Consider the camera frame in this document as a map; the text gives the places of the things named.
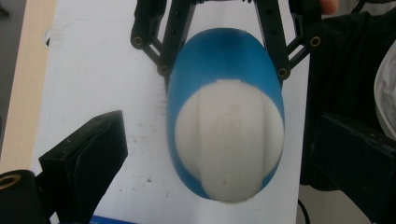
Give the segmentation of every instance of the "screw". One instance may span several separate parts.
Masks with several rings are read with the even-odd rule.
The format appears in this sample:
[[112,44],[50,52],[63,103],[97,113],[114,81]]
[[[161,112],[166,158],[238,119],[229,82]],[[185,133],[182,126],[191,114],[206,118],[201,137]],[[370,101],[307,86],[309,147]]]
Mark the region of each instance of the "screw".
[[134,42],[136,43],[137,46],[141,46],[143,44],[143,40],[140,36],[135,37]]
[[317,47],[320,45],[320,37],[318,36],[314,36],[312,37],[311,41],[309,41],[309,44],[311,45],[311,47]]
[[284,78],[288,75],[288,70],[286,70],[285,68],[281,68],[277,71],[277,75],[281,78]]
[[20,175],[6,175],[0,178],[0,190],[7,189],[21,180]]
[[159,67],[159,72],[160,72],[161,76],[167,75],[167,74],[169,73],[169,68],[168,68],[168,66],[166,66],[166,65],[161,65],[161,66]]

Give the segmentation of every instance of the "black device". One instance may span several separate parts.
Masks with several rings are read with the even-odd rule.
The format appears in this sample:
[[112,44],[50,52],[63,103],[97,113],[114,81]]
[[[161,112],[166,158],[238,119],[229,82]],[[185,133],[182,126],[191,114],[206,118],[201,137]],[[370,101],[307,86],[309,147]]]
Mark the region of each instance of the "black device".
[[311,161],[373,223],[396,223],[396,142],[343,116],[320,116]]
[[128,155],[122,113],[95,117],[39,158],[43,171],[0,175],[0,223],[89,223]]

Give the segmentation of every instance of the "white table surface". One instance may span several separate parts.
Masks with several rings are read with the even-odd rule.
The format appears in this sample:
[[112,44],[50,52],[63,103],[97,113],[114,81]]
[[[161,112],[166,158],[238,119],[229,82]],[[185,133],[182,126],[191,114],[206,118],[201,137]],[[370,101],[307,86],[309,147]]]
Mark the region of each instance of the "white table surface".
[[[286,138],[273,180],[243,203],[205,200],[182,184],[170,161],[163,79],[145,53],[130,44],[135,4],[58,0],[32,169],[38,174],[37,158],[86,121],[121,109],[129,157],[96,215],[136,223],[295,223],[308,60],[284,82]],[[294,31],[288,1],[279,4],[290,42]],[[261,39],[255,7],[242,1],[198,6],[189,37],[214,27],[239,28]]]

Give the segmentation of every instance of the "blue and white object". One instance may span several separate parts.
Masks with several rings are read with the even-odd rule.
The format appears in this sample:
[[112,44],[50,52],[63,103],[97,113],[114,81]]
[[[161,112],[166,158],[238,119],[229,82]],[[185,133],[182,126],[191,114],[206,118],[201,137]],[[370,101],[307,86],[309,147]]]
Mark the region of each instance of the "blue and white object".
[[170,77],[167,126],[173,164],[197,195],[237,203],[263,189],[282,154],[284,108],[262,44],[228,28],[189,40]]

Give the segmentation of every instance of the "black cable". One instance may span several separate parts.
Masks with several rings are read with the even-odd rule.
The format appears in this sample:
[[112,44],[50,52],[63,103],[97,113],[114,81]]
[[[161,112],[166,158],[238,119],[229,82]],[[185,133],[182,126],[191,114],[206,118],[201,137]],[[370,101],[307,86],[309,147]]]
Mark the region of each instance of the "black cable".
[[300,199],[298,200],[298,205],[300,205],[301,210],[303,211],[304,219],[305,219],[305,224],[311,224],[311,220],[309,219],[308,212],[306,211],[305,206],[304,206],[303,203],[300,201]]

